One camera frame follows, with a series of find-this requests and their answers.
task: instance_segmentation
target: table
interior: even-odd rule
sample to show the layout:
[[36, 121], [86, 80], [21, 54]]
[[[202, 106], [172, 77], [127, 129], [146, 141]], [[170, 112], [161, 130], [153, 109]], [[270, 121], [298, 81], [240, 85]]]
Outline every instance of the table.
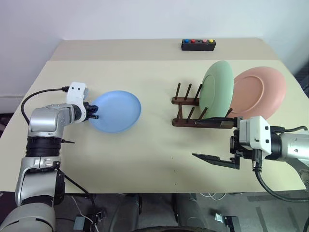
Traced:
[[[63, 144], [62, 170], [92, 193], [150, 192], [248, 192], [263, 191], [251, 170], [250, 160], [241, 160], [240, 170], [210, 165], [191, 153], [229, 159], [233, 130], [177, 128], [171, 125], [177, 106], [170, 100], [177, 84], [180, 94], [192, 83], [194, 96], [205, 71], [217, 60], [52, 60], [31, 86], [30, 94], [45, 88], [85, 82], [88, 101], [111, 90], [134, 93], [142, 104], [137, 124], [120, 134], [95, 130], [89, 122], [69, 125]], [[256, 66], [270, 66], [285, 76], [286, 97], [268, 120], [271, 125], [293, 128], [309, 124], [308, 98], [279, 60], [228, 60], [234, 76]], [[62, 103], [65, 94], [44, 93], [26, 105], [26, 113], [51, 103]], [[184, 116], [190, 106], [183, 107]], [[20, 160], [25, 155], [27, 125], [18, 110], [0, 139], [1, 190], [14, 191]], [[266, 160], [263, 178], [273, 190], [304, 189], [296, 171], [285, 162]], [[80, 192], [67, 182], [66, 193]]]
[[69, 40], [63, 41], [50, 60], [206, 60], [279, 59], [258, 38], [218, 38], [212, 52], [182, 51], [181, 39]]

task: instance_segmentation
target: floor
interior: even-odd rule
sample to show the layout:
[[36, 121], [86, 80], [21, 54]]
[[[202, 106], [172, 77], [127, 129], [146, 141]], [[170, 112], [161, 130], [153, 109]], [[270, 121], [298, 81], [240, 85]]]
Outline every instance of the floor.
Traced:
[[[281, 192], [290, 197], [306, 197], [304, 190]], [[82, 213], [91, 212], [91, 204], [82, 196], [74, 196]], [[107, 217], [98, 224], [100, 232], [107, 232], [110, 221], [117, 206], [124, 196], [121, 194], [97, 194], [95, 203], [97, 208], [105, 209]], [[171, 207], [171, 194], [141, 194], [143, 205], [139, 217], [139, 228], [152, 226], [176, 226], [177, 222]], [[214, 214], [238, 216], [242, 232], [302, 232], [304, 223], [309, 215], [308, 203], [288, 203], [277, 200], [262, 193], [227, 194], [222, 200], [214, 201], [209, 197], [197, 194], [197, 202], [205, 217], [208, 229], [217, 232], [229, 232], [224, 224], [214, 220]], [[14, 193], [5, 192], [0, 197], [0, 211], [14, 205]], [[79, 212], [69, 195], [66, 195], [60, 205], [55, 206], [57, 218], [74, 220]], [[58, 219], [57, 232], [77, 232], [73, 230], [73, 222]]]
[[8, 125], [13, 113], [0, 114], [0, 138], [3, 134], [5, 127]]

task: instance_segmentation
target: silver robot arm segment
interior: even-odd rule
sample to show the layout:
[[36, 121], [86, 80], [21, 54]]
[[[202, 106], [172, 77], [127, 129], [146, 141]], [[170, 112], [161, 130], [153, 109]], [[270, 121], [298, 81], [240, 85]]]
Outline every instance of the silver robot arm segment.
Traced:
[[67, 103], [35, 109], [28, 128], [26, 157], [22, 158], [15, 191], [17, 208], [0, 226], [1, 232], [56, 230], [54, 204], [65, 192], [64, 174], [57, 170], [64, 127], [88, 120], [98, 108], [83, 102], [88, 89], [74, 82], [67, 93]]
[[282, 152], [278, 161], [290, 164], [309, 190], [309, 131], [280, 134]]

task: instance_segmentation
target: wooden base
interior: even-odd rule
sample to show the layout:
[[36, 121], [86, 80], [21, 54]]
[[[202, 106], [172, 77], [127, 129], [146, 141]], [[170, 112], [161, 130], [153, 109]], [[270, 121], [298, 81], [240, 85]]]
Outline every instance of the wooden base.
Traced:
[[195, 128], [218, 128], [218, 129], [231, 129], [234, 126], [233, 122], [203, 122], [203, 124], [196, 124], [199, 121], [198, 119], [183, 119], [183, 118], [174, 118], [172, 120], [172, 125], [175, 127], [195, 127]]
[[172, 98], [172, 104], [174, 105], [199, 105], [199, 98], [187, 98], [186, 100], [182, 97], [178, 97], [175, 99], [175, 97]]

